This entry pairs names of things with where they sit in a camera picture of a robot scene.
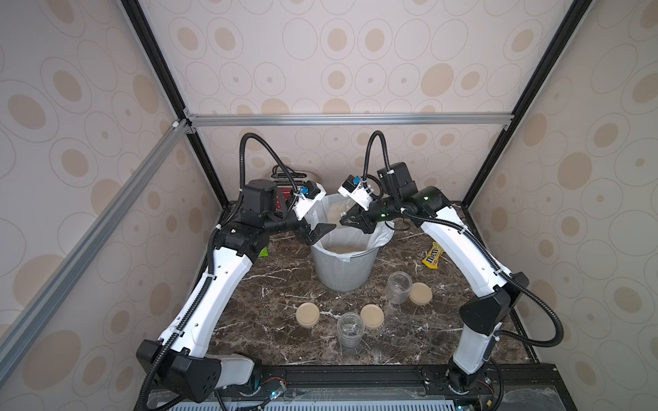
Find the glass rice jar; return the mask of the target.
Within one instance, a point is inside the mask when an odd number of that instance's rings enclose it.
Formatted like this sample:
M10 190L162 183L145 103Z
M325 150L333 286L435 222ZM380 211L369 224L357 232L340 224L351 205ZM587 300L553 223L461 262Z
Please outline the glass rice jar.
M365 325L357 313L344 313L337 322L337 336L342 346L356 348L363 340Z
M407 301L412 287L413 280L407 273L394 272L387 279L387 287L385 290L387 301L391 304L403 304Z
M340 220L349 212L351 207L356 205L350 198L344 198L341 195L330 195L325 197L320 204L318 212L319 222L326 224L335 224L337 228L342 228Z

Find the beige jar lid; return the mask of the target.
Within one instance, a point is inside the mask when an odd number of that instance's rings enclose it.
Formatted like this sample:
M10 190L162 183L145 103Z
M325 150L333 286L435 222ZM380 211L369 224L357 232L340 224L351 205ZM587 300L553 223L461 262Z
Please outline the beige jar lid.
M433 299L433 291L428 284L416 282L412 284L408 299L416 306L427 306Z
M315 303L302 303L296 310L296 321L304 328L312 328L320 320L320 309Z
M365 305L360 312L360 316L365 328L369 330L380 328L385 320L383 310L375 304Z

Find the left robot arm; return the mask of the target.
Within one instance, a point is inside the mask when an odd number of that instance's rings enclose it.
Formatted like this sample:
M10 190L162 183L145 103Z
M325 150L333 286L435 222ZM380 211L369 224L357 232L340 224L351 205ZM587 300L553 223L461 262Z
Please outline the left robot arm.
M176 318L155 340L145 340L136 356L147 375L136 409L146 410L151 391L169 390L175 398L162 405L168 410L184 400L204 402L211 394L229 386L253 393L262 385L260 361L242 354L207 357L214 329L236 286L251 270L273 234L291 231L298 239L314 245L334 230L334 224L311 225L306 215L326 195L319 184L293 184L284 198L271 180L246 180L246 148L260 143L288 173L284 162L260 135L246 133L240 141L240 190L236 205L209 236L207 269Z

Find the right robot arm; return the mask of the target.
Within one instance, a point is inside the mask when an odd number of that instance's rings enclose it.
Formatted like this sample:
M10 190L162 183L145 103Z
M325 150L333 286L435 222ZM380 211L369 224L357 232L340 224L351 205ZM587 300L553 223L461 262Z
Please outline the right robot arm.
M447 252L468 281L475 296L459 309L464 326L459 345L448 363L447 381L451 391L464 395L476 385L481 369L489 361L500 337L510 337L539 348L559 345L564 338L563 324L555 311L529 290L526 275L512 273L498 262L438 188L418 189L405 163L391 163L382 132L372 133L366 149L370 150L376 140L384 149L384 166L377 172L381 196L378 199L373 197L367 183L367 171L361 176L349 176L340 186L339 193L356 204L340 222L343 226L371 234L379 223L408 219ZM527 296L548 315L555 327L553 337L535 340L503 330L503 320L521 296Z

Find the white plastic bin liner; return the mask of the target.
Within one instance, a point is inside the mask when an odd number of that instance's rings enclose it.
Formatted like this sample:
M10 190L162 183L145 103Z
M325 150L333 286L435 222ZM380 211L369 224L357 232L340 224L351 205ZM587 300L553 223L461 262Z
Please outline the white plastic bin liner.
M320 204L321 202L315 204L306 215L307 221L313 228L319 223L318 212L320 211ZM357 228L343 226L342 228L336 227L336 229L322 237L315 245L318 244L325 249L341 245L357 246L361 250L381 248L392 240L393 234L394 230L387 227L385 223L378 223L373 234L364 234Z

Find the red polka dot toaster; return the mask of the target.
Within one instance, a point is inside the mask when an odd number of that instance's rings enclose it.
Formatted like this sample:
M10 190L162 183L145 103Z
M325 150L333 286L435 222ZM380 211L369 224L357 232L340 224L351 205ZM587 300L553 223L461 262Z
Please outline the red polka dot toaster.
M289 174L294 180L297 188L299 188L306 181L314 181L309 179L309 174L307 172L293 171L288 169ZM289 209L293 210L293 204L295 201L295 195L293 194L293 185L290 180L287 178L284 171L281 171L279 168L276 168L271 175L272 180L276 183L281 195L277 195L277 209L284 210Z

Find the yellow snack packet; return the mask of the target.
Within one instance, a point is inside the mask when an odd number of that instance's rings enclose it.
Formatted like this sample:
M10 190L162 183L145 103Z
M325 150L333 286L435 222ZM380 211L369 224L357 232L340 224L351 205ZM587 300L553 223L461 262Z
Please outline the yellow snack packet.
M429 269L437 270L440 265L440 259L444 253L444 249L438 242L433 242L432 248L428 251L426 256L423 258L423 265L426 265Z

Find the horizontal aluminium rail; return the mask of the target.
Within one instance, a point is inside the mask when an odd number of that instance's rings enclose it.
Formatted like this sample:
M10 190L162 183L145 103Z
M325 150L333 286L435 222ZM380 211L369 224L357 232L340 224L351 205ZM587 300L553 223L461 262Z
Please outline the horizontal aluminium rail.
M194 128L204 127L337 127L403 125L509 125L510 112L447 113L349 113L349 114L275 114L275 115L199 115L188 118Z

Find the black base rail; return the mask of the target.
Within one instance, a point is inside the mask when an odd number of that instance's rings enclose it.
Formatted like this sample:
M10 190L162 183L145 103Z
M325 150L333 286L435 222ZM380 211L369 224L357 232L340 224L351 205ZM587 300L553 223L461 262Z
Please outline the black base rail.
M217 373L192 385L155 385L146 410L574 410L550 364L487 364L471 388L454 392L447 366L259 366L244 385Z

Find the left side aluminium rail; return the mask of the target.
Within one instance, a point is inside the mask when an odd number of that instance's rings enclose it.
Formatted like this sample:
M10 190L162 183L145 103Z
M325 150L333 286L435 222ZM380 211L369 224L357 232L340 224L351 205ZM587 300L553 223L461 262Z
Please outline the left side aluminium rail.
M190 121L179 119L113 197L106 209L89 227L51 278L22 311L1 343L1 384L5 385L37 337L61 307L73 287L109 237L123 221L143 190L154 178L175 145L190 128Z

